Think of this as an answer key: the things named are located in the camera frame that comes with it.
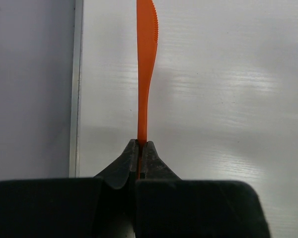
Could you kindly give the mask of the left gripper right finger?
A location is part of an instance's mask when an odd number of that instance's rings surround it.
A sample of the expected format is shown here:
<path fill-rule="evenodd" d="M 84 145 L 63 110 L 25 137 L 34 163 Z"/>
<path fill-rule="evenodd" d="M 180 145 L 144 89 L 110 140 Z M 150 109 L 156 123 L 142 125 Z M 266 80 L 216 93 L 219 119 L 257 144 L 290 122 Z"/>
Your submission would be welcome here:
<path fill-rule="evenodd" d="M 143 147 L 142 178 L 181 180 L 159 157 L 152 141 L 148 141 Z"/>

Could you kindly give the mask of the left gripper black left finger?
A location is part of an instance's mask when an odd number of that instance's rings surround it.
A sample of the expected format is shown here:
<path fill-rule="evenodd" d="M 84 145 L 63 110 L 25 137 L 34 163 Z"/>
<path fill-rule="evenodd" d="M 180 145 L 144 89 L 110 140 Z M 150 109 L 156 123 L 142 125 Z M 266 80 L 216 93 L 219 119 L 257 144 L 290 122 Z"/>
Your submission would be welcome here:
<path fill-rule="evenodd" d="M 139 143 L 131 139 L 122 154 L 94 177 L 102 178 L 112 189 L 122 189 L 127 184 L 134 186 L 138 178 L 138 159 Z"/>

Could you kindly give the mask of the red-orange plastic knife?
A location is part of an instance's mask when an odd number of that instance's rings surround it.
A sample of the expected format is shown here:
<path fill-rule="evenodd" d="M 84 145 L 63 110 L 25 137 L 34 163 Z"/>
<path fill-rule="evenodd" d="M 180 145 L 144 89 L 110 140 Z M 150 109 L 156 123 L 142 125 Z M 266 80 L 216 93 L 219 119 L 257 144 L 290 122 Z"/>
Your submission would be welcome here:
<path fill-rule="evenodd" d="M 158 18 L 153 1 L 137 1 L 138 133 L 140 146 L 138 177 L 141 178 L 143 148 L 147 142 L 148 101 L 158 45 Z"/>

